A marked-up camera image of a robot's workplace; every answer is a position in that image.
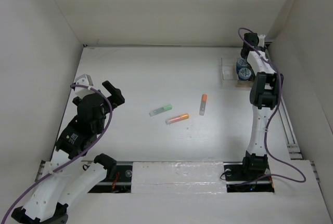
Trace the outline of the blue tape roll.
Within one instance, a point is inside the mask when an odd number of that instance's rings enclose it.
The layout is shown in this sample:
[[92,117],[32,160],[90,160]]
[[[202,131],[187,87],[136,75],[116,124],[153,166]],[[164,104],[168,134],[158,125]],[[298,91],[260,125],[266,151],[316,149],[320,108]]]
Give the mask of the blue tape roll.
[[252,77],[252,72],[249,68],[241,68],[238,71],[238,78],[240,81],[248,81]]
[[241,69],[241,68],[247,68],[248,67],[248,62],[244,58],[239,58],[236,62],[236,68]]

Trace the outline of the orange capped glue stick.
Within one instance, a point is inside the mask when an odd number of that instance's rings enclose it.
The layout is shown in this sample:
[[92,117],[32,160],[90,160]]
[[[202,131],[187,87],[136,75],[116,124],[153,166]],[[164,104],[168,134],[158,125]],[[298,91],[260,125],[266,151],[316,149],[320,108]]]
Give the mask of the orange capped glue stick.
[[199,110],[199,115],[201,116],[204,116],[206,110],[206,103],[207,103],[207,95],[203,94],[201,97],[200,110]]

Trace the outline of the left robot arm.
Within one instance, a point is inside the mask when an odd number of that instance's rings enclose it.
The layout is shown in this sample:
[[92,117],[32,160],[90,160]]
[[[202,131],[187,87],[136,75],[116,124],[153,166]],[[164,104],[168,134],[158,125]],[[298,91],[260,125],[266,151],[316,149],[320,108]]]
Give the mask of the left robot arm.
[[82,78],[71,85],[76,93],[73,103],[77,114],[60,134],[42,177],[19,196],[22,199],[32,191],[31,198],[23,206],[13,204],[6,216],[18,223],[66,223],[68,213],[82,196],[99,182],[115,177],[116,160],[102,153],[78,179],[68,184],[73,173],[81,168],[84,156],[105,134],[113,110],[125,102],[121,91],[109,81],[102,85],[109,97]]

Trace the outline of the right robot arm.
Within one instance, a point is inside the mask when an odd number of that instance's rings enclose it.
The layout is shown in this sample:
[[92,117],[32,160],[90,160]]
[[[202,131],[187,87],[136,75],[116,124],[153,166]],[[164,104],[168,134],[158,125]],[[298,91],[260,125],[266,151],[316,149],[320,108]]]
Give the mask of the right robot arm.
[[268,125],[280,101],[280,87],[283,77],[272,68],[265,55],[264,36],[251,30],[243,36],[241,57],[254,74],[250,90],[253,122],[250,142],[242,160],[241,176],[244,181],[259,179],[268,169],[266,140]]

